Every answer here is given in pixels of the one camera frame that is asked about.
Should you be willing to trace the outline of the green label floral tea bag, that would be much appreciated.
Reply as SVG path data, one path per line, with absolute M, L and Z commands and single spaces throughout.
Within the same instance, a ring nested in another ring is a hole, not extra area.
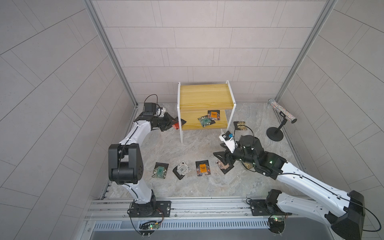
M 203 128 L 213 125 L 216 123 L 215 120 L 211 120 L 208 116 L 202 116 L 198 118 L 199 123 Z

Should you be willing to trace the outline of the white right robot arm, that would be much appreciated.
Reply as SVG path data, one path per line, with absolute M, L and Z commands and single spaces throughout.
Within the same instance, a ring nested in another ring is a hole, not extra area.
M 364 196 L 334 188 L 301 171 L 285 158 L 263 149 L 260 140 L 252 135 L 241 136 L 239 141 L 230 132 L 221 135 L 224 152 L 215 152 L 224 165 L 236 161 L 250 164 L 254 172 L 287 184 L 304 193 L 310 200 L 292 197 L 272 189 L 261 210 L 271 216 L 295 214 L 330 227 L 345 240 L 360 240 L 366 215 Z

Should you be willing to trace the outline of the orange label black tea bag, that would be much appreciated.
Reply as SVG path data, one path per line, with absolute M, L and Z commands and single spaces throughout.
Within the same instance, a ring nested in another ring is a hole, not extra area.
M 196 171 L 197 171 L 198 177 L 211 175 L 209 161 L 208 160 L 196 161 Z

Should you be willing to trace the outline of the red tea bag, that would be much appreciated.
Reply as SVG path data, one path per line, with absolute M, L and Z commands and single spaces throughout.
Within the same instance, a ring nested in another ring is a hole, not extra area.
M 174 128 L 175 130 L 179 130 L 179 129 L 180 129 L 179 123 L 174 124 L 174 125 L 173 125 L 173 128 Z

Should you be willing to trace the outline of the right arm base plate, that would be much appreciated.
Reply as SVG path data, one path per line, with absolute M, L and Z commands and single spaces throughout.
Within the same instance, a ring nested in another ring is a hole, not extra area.
M 254 200 L 247 198 L 246 203 L 250 206 L 253 216 L 291 216 L 292 213 L 283 212 L 277 204 L 266 200 Z

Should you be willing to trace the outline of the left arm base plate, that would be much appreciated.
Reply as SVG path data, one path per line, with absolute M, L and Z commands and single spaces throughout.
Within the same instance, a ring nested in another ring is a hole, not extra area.
M 132 203 L 128 210 L 131 218 L 162 218 L 169 217 L 171 201 L 156 201 L 156 203 L 136 204 Z

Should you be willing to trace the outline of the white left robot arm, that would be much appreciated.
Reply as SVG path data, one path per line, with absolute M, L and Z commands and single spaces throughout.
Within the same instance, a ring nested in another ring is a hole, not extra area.
M 130 216 L 149 217 L 157 212 L 155 194 L 142 179 L 144 162 L 140 145 L 152 130 L 159 129 L 163 132 L 176 124 L 181 127 L 184 123 L 184 120 L 175 119 L 169 113 L 161 114 L 159 117 L 140 115 L 135 119 L 128 135 L 118 144 L 110 145 L 109 180 L 128 190 L 134 198 L 129 209 Z

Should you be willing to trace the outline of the beige label tea bag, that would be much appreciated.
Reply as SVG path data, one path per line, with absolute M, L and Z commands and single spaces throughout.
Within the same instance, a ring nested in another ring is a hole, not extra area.
M 248 127 L 246 126 L 246 122 L 244 121 L 234 122 L 234 127 L 236 131 L 245 131 L 248 129 Z

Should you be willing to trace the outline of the white patterned tea bag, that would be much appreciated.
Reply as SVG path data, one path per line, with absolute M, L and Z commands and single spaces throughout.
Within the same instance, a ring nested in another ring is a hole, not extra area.
M 185 162 L 181 162 L 173 169 L 173 173 L 179 180 L 182 180 L 190 171 L 191 168 Z

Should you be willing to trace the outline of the green label top tea bag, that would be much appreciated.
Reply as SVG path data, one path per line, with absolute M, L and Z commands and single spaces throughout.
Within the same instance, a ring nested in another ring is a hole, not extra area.
M 156 162 L 152 178 L 165 179 L 168 172 L 169 164 Z

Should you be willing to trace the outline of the yellow olive tea bag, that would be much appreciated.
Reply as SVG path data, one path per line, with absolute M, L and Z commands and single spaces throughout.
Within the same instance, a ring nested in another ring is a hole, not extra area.
M 249 163 L 242 163 L 244 165 L 244 167 L 248 170 L 251 170 L 251 171 L 254 171 L 254 167 L 252 164 L 249 164 Z

